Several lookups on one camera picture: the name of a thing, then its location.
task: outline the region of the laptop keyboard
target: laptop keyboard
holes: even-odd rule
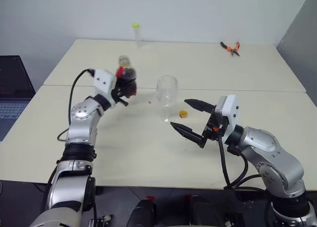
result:
[[[27,103],[0,103],[0,119],[17,119]]]

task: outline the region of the table surface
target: table surface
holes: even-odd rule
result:
[[[0,179],[47,182],[64,143],[56,136],[67,128],[69,86],[43,86],[0,144]],[[93,94],[92,87],[76,87],[73,101]],[[209,141],[204,149],[179,135],[158,118],[155,89],[139,89],[130,105],[118,104],[98,125],[97,158],[93,176],[97,185],[222,188],[219,148]],[[187,98],[216,104],[220,96],[236,94],[239,124],[268,130],[281,146],[303,164],[307,189],[317,189],[317,110],[305,93],[179,90],[173,120],[201,133],[208,113],[192,109]],[[188,117],[181,119],[181,109]],[[242,171],[240,157],[226,152],[233,180]],[[249,174],[256,173],[250,166]],[[264,187],[262,181],[248,185]]]
[[[115,73],[118,57],[127,55],[137,71],[139,88],[155,88],[157,79],[173,75],[180,89],[305,92],[274,46],[241,45],[240,57],[220,44],[76,40],[45,85],[71,85],[86,68]],[[91,86],[86,75],[78,85]]]

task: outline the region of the white wall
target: white wall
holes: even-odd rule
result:
[[[76,38],[277,45],[305,0],[0,0],[0,55],[38,89]]]

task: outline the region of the laptop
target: laptop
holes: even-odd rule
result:
[[[34,95],[20,56],[0,56],[0,142]]]

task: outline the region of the gray wall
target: gray wall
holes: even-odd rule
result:
[[[306,0],[277,50],[317,106],[317,0]]]
[[[76,38],[277,45],[305,0],[0,0],[0,55],[38,89]]]

